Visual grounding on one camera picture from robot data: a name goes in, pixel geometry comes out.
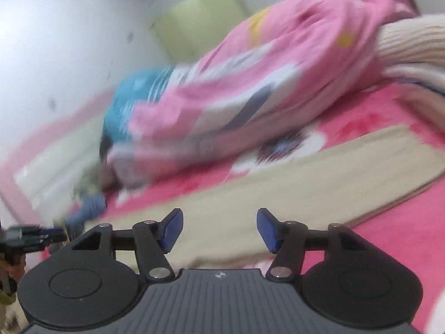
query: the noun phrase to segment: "bed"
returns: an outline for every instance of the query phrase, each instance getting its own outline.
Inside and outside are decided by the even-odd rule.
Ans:
[[[303,156],[400,123],[424,143],[445,150],[445,136],[399,103],[402,90],[395,83],[373,92],[348,95],[303,132],[291,132],[241,157],[193,168],[150,187],[121,191],[110,200],[101,221],[112,223],[115,229],[128,229],[140,220],[153,218],[152,213],[160,207],[173,208],[181,197],[196,192],[211,194],[212,187],[285,166]],[[108,90],[73,116],[46,127],[24,142],[2,167],[1,197],[18,222],[51,224],[55,216],[68,211],[73,184],[99,159],[102,119],[112,94]],[[444,190],[445,180],[440,179],[416,197],[354,227],[419,276],[424,299],[413,324],[424,333],[434,303],[445,288],[445,276],[441,275],[445,272],[445,252],[440,249],[445,245]],[[234,231],[235,242],[239,234]],[[320,253],[308,255],[305,268],[320,259]],[[264,253],[258,263],[241,260],[227,262],[226,267],[266,267],[269,260],[270,256]]]

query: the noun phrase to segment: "logo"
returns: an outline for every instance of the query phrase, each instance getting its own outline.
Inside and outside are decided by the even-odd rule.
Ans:
[[[215,277],[218,278],[218,279],[223,279],[223,278],[225,278],[226,276],[227,276],[227,274],[226,274],[225,272],[222,272],[222,271],[217,272],[217,273],[215,274]]]

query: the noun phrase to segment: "blue cloth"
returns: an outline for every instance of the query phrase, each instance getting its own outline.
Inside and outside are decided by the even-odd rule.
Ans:
[[[81,209],[67,216],[65,225],[70,229],[77,228],[82,233],[85,228],[85,222],[95,220],[105,212],[106,208],[107,205],[103,195],[86,196],[82,202]]]
[[[131,139],[128,122],[138,100],[157,102],[167,88],[174,67],[152,68],[126,77],[117,87],[104,118],[104,133],[112,143]]]

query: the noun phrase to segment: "metal screw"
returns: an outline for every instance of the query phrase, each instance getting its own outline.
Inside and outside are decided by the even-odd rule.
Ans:
[[[165,279],[170,275],[170,270],[166,267],[155,267],[148,274],[154,279]]]
[[[292,270],[288,267],[277,266],[271,270],[271,274],[275,277],[289,277],[290,275],[292,275]]]

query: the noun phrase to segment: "beige sweater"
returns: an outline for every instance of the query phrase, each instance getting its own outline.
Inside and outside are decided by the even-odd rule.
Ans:
[[[383,26],[377,49],[387,66],[426,62],[445,67],[445,14],[425,15]]]

